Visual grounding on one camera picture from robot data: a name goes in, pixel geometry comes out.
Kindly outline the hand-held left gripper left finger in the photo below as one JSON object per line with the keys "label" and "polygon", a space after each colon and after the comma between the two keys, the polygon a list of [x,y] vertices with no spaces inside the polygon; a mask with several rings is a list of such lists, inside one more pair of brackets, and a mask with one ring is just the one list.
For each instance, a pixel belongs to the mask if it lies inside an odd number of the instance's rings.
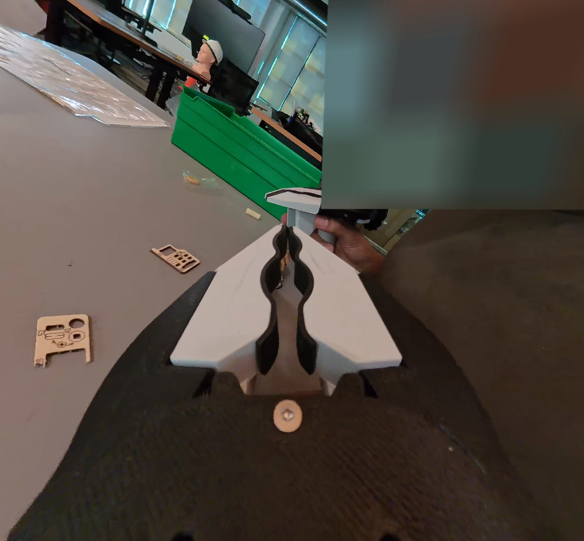
{"label": "hand-held left gripper left finger", "polygon": [[279,351],[274,291],[287,251],[284,225],[273,227],[213,272],[170,356],[175,367],[234,375],[245,394],[266,375]]}

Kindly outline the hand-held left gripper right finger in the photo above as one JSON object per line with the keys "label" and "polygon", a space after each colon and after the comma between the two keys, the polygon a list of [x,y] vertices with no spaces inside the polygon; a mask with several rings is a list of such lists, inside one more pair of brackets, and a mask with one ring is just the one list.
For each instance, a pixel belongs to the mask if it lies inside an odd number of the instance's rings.
{"label": "hand-held left gripper right finger", "polygon": [[344,375],[398,367],[402,354],[357,271],[300,228],[288,229],[297,314],[298,360],[332,395]]}

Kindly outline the person's right hand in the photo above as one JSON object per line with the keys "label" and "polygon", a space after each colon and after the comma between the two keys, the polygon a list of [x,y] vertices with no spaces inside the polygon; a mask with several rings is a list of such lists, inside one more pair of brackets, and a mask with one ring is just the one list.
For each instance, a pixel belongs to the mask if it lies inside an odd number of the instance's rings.
{"label": "person's right hand", "polygon": [[315,218],[315,230],[311,233],[311,238],[358,273],[369,277],[378,277],[381,274],[384,256],[378,253],[354,226],[318,215]]}

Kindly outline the black backpack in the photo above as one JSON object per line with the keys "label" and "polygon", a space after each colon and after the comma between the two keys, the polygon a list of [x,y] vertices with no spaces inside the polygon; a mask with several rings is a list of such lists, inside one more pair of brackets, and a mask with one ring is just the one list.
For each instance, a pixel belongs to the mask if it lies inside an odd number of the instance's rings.
{"label": "black backpack", "polygon": [[299,142],[302,142],[304,145],[314,150],[314,152],[322,155],[323,137],[318,134],[316,130],[312,129],[312,127],[304,124],[298,118],[291,119],[288,114],[278,110],[272,110],[270,119],[281,127],[284,133],[281,133],[264,120],[260,121],[259,127],[274,136],[281,143],[288,145],[290,148],[293,147],[294,142],[287,137],[288,135],[294,136]]}

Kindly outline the green plastic bin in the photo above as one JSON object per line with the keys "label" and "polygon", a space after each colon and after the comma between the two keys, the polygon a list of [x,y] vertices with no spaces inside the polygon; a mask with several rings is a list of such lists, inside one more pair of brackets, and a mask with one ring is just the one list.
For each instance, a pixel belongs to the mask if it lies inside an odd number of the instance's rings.
{"label": "green plastic bin", "polygon": [[184,87],[171,142],[279,219],[265,200],[281,188],[316,188],[321,171],[233,107]]}

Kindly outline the wooden grid puzzle piece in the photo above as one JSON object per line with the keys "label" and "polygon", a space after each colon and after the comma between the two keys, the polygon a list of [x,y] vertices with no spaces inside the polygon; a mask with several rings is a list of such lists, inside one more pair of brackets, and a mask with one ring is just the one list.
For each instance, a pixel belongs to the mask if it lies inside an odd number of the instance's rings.
{"label": "wooden grid puzzle piece", "polygon": [[150,252],[181,274],[192,271],[200,264],[200,260],[192,253],[188,253],[171,244],[167,244],[158,249],[152,248]]}

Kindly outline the small clear plastic bag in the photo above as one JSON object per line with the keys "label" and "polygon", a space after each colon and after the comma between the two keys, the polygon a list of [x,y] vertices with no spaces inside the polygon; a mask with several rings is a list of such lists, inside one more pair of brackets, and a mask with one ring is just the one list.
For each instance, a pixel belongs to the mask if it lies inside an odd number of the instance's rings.
{"label": "small clear plastic bag", "polygon": [[189,171],[185,171],[183,173],[183,180],[192,186],[198,186],[213,190],[219,188],[218,181],[215,180],[214,177],[200,177],[199,175],[196,175]]}

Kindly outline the black laptop screen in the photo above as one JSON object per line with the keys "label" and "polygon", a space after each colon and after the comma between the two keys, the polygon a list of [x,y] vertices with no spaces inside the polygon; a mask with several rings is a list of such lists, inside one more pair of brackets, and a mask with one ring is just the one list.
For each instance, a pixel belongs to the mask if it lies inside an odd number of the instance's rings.
{"label": "black laptop screen", "polygon": [[225,104],[232,106],[239,116],[251,114],[251,100],[259,82],[242,71],[229,59],[211,70],[211,83],[207,94]]}

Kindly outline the person's clothing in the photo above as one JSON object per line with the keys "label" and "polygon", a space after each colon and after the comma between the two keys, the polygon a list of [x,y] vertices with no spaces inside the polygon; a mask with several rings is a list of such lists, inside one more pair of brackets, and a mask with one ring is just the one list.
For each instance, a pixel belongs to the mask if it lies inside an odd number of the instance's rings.
{"label": "person's clothing", "polygon": [[463,369],[552,533],[583,540],[583,211],[431,211],[381,279]]}

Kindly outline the wooden piece with round holes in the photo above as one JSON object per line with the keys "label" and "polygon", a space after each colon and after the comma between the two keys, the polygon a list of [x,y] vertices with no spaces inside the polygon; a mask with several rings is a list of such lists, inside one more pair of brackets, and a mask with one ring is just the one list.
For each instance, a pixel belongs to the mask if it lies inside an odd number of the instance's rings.
{"label": "wooden piece with round holes", "polygon": [[47,366],[49,357],[83,351],[85,362],[92,362],[91,323],[86,314],[46,316],[36,323],[35,367]]}

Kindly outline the mannequin head with white helmet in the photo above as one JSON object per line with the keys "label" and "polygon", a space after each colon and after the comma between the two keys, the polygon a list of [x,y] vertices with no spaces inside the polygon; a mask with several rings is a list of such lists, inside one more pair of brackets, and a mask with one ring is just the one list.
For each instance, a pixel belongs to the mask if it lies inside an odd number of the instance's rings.
{"label": "mannequin head with white helmet", "polygon": [[211,71],[221,63],[222,59],[223,49],[220,43],[216,40],[204,39],[195,57],[192,70],[197,76],[210,81]]}

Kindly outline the black computer monitor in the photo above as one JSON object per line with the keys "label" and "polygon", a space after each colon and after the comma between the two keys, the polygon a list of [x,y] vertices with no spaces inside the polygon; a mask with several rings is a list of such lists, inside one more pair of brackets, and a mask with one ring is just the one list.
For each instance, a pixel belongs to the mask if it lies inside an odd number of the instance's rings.
{"label": "black computer monitor", "polygon": [[204,39],[216,40],[223,57],[249,72],[262,45],[265,32],[239,14],[243,10],[227,5],[229,0],[192,0],[182,35],[196,51]]}

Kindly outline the black video bar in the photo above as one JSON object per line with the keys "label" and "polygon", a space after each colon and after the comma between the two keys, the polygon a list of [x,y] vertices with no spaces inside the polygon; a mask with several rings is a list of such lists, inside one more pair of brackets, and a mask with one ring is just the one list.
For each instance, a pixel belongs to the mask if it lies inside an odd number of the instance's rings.
{"label": "black video bar", "polygon": [[227,7],[230,12],[236,14],[237,16],[239,16],[240,18],[242,18],[243,20],[250,22],[251,21],[251,15],[246,12],[245,10],[243,10],[240,6],[238,6],[233,0],[218,0],[220,1],[225,7]]}

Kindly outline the long wooden table black legs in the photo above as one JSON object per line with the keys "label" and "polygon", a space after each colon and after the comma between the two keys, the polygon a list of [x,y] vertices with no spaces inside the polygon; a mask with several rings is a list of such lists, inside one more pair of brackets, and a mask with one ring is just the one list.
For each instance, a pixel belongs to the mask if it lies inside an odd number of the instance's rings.
{"label": "long wooden table black legs", "polygon": [[151,68],[145,97],[164,109],[178,79],[197,78],[201,85],[210,80],[196,74],[192,64],[152,45],[124,20],[107,11],[95,0],[48,0],[45,40],[61,46],[64,14],[80,20],[107,47],[145,63]]}

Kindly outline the glossy instruction sheet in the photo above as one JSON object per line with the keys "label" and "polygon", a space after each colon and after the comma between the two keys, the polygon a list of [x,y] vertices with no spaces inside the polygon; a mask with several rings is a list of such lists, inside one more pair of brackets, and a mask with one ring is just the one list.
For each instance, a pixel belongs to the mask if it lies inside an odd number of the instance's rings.
{"label": "glossy instruction sheet", "polygon": [[159,118],[47,42],[1,27],[1,68],[78,117],[108,126],[167,128]]}

